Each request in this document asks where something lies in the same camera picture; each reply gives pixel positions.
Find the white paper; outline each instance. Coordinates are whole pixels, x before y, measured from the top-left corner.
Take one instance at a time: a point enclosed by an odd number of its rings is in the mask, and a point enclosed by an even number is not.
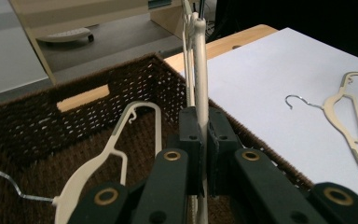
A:
[[[337,94],[358,58],[289,28],[208,61],[209,95],[314,183],[333,182],[358,194],[358,165],[343,135],[321,109]],[[348,87],[358,98],[358,77]],[[351,101],[335,110],[357,136]]]

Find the gray floor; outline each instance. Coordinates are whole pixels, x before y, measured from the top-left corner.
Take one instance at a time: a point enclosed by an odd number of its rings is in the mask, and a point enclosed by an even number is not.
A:
[[[213,24],[216,0],[207,0],[205,19]],[[48,47],[39,43],[58,83],[83,77],[107,66],[123,63],[150,52],[170,52],[182,40],[149,19],[149,14],[88,27],[95,40],[82,39]],[[49,80],[0,93],[0,103],[52,86]]]

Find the hanger hook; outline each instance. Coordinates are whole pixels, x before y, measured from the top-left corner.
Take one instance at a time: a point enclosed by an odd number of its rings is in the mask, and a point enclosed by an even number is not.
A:
[[[289,105],[290,109],[293,109],[293,106],[292,106],[291,104],[289,104],[289,102],[287,101],[287,98],[289,98],[289,97],[296,97],[296,98],[302,100],[302,101],[303,101],[305,104],[307,104],[307,105],[310,105],[310,106],[319,108],[319,109],[321,109],[321,110],[324,110],[324,108],[323,108],[322,106],[320,106],[320,105],[315,105],[315,104],[311,104],[311,103],[309,103],[306,99],[302,98],[302,97],[299,96],[299,95],[288,95],[288,96],[286,96],[286,98],[284,98],[284,101],[286,102],[287,105]]]
[[[50,198],[44,198],[44,197],[39,197],[39,196],[34,196],[34,195],[23,194],[21,192],[19,186],[16,184],[16,182],[13,180],[13,178],[11,178],[10,175],[7,175],[7,174],[5,174],[5,173],[0,171],[0,176],[2,176],[3,178],[7,179],[8,181],[10,181],[10,183],[16,189],[17,194],[19,194],[19,196],[24,198],[24,199],[34,200],[34,201],[41,201],[41,202],[49,202],[49,203],[53,202],[53,199],[50,199]]]

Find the wicker basket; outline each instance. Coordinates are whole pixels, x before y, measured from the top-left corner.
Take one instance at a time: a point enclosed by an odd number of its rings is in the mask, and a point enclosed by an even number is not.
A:
[[[66,112],[57,103],[81,92],[107,85],[104,98]],[[53,198],[60,195],[72,173],[104,148],[125,106],[135,100],[160,106],[163,146],[178,133],[178,112],[186,106],[185,81],[159,56],[106,68],[95,74],[36,92],[0,105],[0,171],[11,175],[26,194]],[[212,101],[211,106],[218,107]],[[117,148],[129,156],[129,186],[147,177],[154,160],[154,112],[143,109],[126,125]],[[298,185],[311,183],[278,157],[235,119],[228,116],[247,147],[263,148]],[[92,176],[83,192],[105,181],[119,180],[118,158],[111,157]],[[20,198],[0,177],[0,223],[53,223],[50,203]],[[210,200],[210,223],[232,223],[227,198]]]

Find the wooden table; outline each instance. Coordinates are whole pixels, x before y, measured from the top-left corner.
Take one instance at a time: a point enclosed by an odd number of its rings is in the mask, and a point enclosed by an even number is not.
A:
[[[207,59],[212,59],[216,56],[219,56],[220,54],[232,50],[236,46],[242,46],[251,43],[277,31],[278,30],[267,25],[257,25],[255,27],[238,32],[234,35],[229,35],[224,38],[215,40],[206,45]],[[171,67],[173,67],[173,69],[178,72],[181,72],[185,69],[183,53],[173,55],[172,57],[165,59],[165,62],[167,62]],[[68,98],[60,102],[58,107],[61,111],[67,111],[69,109],[76,108],[80,105],[102,98],[107,94],[109,94],[109,90],[107,86],[103,86],[101,88],[79,94],[78,96]]]
[[[226,53],[236,46],[249,44],[256,41],[257,39],[273,34],[277,31],[278,30],[267,25],[257,25],[238,32],[234,35],[229,35],[224,38],[217,39],[206,45],[207,60]],[[178,72],[185,70],[183,53],[173,55],[172,57],[165,59],[165,62],[167,62]]]

